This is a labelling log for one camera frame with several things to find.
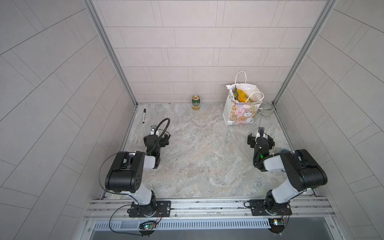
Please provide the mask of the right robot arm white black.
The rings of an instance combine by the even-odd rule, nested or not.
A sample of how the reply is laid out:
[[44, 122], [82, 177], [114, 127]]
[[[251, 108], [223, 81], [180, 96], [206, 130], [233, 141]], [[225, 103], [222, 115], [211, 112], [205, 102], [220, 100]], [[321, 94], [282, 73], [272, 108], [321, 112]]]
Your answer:
[[287, 175], [281, 185], [267, 192], [264, 201], [250, 200], [248, 207], [251, 209], [271, 216], [290, 215], [289, 203], [292, 199], [328, 182], [325, 171], [305, 149], [271, 154], [275, 142], [263, 127], [258, 128], [255, 136], [247, 136], [247, 144], [254, 149], [253, 166], [256, 169], [261, 172], [281, 171]]

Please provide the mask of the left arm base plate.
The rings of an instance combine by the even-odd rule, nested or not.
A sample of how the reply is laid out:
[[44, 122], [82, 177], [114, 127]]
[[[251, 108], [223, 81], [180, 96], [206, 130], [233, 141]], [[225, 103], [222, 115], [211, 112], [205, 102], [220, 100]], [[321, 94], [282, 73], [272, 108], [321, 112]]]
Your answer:
[[171, 210], [170, 201], [155, 201], [150, 202], [148, 205], [137, 205], [132, 203], [131, 207], [127, 210], [130, 218], [152, 218], [157, 217], [159, 214], [162, 217], [169, 217]]

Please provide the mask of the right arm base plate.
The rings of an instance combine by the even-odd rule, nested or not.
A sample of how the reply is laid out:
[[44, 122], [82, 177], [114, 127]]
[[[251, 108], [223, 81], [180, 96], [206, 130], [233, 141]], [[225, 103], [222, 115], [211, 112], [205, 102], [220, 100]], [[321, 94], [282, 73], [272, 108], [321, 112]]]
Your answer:
[[289, 203], [278, 204], [272, 200], [249, 200], [244, 202], [244, 207], [251, 209], [253, 216], [282, 216], [292, 215]]

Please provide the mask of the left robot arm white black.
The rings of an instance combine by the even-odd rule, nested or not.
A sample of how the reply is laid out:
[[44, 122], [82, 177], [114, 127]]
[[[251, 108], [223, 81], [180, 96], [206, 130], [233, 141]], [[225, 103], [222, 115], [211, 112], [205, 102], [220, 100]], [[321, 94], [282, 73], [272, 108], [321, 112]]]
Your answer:
[[171, 123], [169, 118], [163, 119], [153, 126], [151, 133], [144, 137], [147, 147], [145, 152], [118, 152], [107, 173], [105, 191], [125, 195], [133, 200], [128, 209], [129, 217], [153, 217], [160, 215], [161, 208], [157, 204], [155, 193], [142, 185], [143, 171], [159, 167], [161, 148], [169, 145], [170, 134], [167, 129]]

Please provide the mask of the white paper bag pig print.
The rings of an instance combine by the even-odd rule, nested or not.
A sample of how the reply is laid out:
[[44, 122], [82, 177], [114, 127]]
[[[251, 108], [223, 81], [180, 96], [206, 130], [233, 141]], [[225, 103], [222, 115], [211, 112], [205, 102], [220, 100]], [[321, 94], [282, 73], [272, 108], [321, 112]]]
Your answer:
[[[240, 71], [236, 74], [235, 83], [226, 86], [228, 96], [223, 111], [223, 117], [227, 126], [252, 123], [258, 108], [263, 103], [265, 95], [256, 85], [247, 83], [247, 74]], [[248, 96], [247, 103], [239, 103], [235, 100], [236, 89], [243, 90]]]

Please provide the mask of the large yellow snack bag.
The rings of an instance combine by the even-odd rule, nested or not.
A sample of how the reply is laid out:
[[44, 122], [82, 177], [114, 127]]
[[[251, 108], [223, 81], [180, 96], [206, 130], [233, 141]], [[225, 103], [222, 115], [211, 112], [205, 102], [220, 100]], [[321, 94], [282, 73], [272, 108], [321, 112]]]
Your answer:
[[248, 96], [243, 90], [236, 89], [234, 92], [235, 100], [239, 103], [247, 103], [248, 102]]

